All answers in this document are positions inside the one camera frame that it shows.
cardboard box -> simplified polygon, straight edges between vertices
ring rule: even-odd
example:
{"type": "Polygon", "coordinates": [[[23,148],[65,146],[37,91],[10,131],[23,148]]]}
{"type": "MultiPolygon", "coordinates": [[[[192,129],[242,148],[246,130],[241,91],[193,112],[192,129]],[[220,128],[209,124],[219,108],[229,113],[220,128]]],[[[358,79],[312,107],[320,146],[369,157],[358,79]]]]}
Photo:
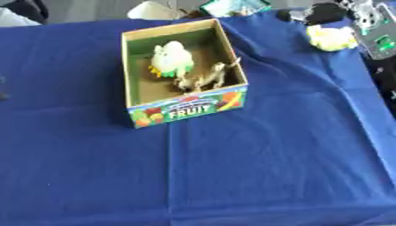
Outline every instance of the cardboard box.
{"type": "Polygon", "coordinates": [[[149,66],[154,47],[169,41],[180,41],[193,54],[190,73],[202,74],[217,62],[230,64],[237,59],[217,19],[123,33],[126,106],[136,128],[243,106],[248,82],[240,64],[227,73],[223,87],[199,93],[183,94],[173,79],[153,75],[149,66]]]}

yellow object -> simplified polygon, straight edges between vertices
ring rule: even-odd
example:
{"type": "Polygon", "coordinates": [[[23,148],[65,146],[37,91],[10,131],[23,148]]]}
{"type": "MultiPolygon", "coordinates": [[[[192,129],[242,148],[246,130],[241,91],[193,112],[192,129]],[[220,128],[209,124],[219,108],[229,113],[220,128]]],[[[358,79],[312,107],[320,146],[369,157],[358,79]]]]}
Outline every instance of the yellow object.
{"type": "Polygon", "coordinates": [[[155,68],[155,67],[153,67],[153,66],[149,66],[149,67],[148,67],[148,70],[149,70],[151,73],[155,74],[157,78],[161,78],[161,72],[160,72],[157,68],[155,68]]]}
{"type": "Polygon", "coordinates": [[[311,45],[324,51],[353,49],[358,43],[350,27],[322,28],[320,25],[308,26],[307,35],[311,45]]]}

white plush toy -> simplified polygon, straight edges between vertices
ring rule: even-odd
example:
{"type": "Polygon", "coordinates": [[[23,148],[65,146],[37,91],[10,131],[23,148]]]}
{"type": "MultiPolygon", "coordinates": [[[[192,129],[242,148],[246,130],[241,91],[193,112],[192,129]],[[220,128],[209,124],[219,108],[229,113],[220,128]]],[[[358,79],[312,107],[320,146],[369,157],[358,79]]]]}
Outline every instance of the white plush toy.
{"type": "Polygon", "coordinates": [[[310,43],[324,51],[338,51],[342,49],[353,49],[358,43],[350,27],[322,28],[320,25],[309,26],[307,35],[310,43]]]}
{"type": "Polygon", "coordinates": [[[183,78],[193,70],[194,61],[190,52],[178,41],[170,41],[166,45],[156,46],[151,66],[148,68],[158,78],[183,78]]]}

box label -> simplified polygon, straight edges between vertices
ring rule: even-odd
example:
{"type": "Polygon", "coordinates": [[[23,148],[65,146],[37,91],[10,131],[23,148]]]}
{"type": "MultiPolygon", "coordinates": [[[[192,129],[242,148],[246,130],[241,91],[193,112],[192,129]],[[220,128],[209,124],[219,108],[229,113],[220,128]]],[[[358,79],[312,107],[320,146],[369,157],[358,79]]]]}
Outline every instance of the box label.
{"type": "Polygon", "coordinates": [[[135,127],[141,128],[240,108],[244,104],[245,96],[246,88],[226,93],[197,94],[129,109],[129,113],[135,127]]]}

stuffed animal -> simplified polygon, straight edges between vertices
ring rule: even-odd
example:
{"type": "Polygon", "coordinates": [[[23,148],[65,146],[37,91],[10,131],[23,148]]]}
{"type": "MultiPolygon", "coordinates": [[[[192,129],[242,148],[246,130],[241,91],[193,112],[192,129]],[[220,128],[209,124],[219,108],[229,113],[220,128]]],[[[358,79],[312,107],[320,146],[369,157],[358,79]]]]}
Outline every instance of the stuffed animal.
{"type": "Polygon", "coordinates": [[[237,66],[239,63],[240,57],[238,57],[237,60],[232,64],[224,64],[222,62],[218,62],[210,68],[210,71],[207,74],[189,74],[186,77],[175,79],[173,83],[180,90],[185,92],[187,90],[190,90],[192,92],[201,92],[202,87],[207,86],[210,83],[214,83],[214,89],[220,88],[225,83],[225,74],[230,69],[237,66]]]}
{"type": "Polygon", "coordinates": [[[307,35],[311,45],[323,51],[353,49],[358,46],[350,27],[322,28],[320,25],[308,26],[307,35]]]}
{"type": "Polygon", "coordinates": [[[185,50],[178,41],[170,41],[166,45],[156,46],[151,66],[148,68],[158,78],[183,78],[193,70],[194,61],[190,52],[185,50]]]}

